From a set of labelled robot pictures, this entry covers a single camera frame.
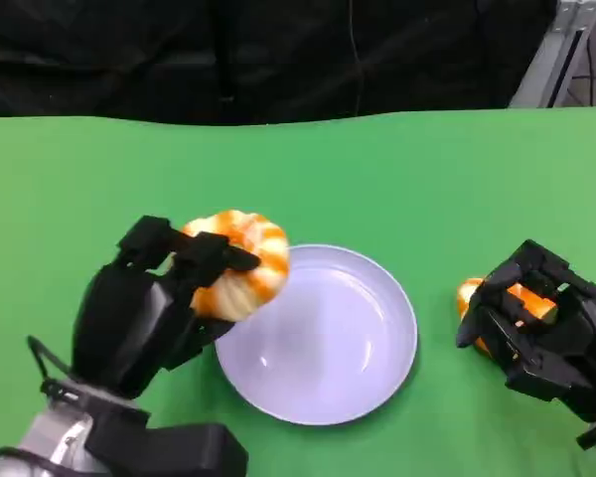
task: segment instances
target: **orange and white bread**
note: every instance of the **orange and white bread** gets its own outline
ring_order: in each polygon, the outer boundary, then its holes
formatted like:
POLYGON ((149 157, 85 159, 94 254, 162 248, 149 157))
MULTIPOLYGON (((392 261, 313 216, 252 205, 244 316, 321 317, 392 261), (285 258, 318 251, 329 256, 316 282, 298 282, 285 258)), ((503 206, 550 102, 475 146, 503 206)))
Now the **orange and white bread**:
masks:
MULTIPOLYGON (((466 315, 466 311, 468 311, 470 298, 473 296, 473 293, 475 293, 477 287, 483 283, 483 281, 483 278, 468 278, 457 290, 457 309, 459 310, 459 317, 462 320, 466 315)), ((556 307, 556 303, 553 301, 538 296, 536 293, 528 290, 520 283, 515 283, 513 286, 508 288, 508 291, 516 298, 521 300, 523 302, 523 307, 535 318, 548 324, 551 324, 555 321, 558 308, 556 307)), ((523 326, 523 322, 519 321, 515 323, 515 326, 523 326)), ((477 339, 476 345, 482 350, 488 352, 488 349, 481 338, 477 339)))
POLYGON ((229 243, 260 258, 260 266, 248 272, 228 270, 212 287, 199 288, 192 307, 201 316, 241 321, 280 291, 289 274, 289 242, 282 228, 261 214, 225 211, 195 219, 184 234, 222 234, 229 243))

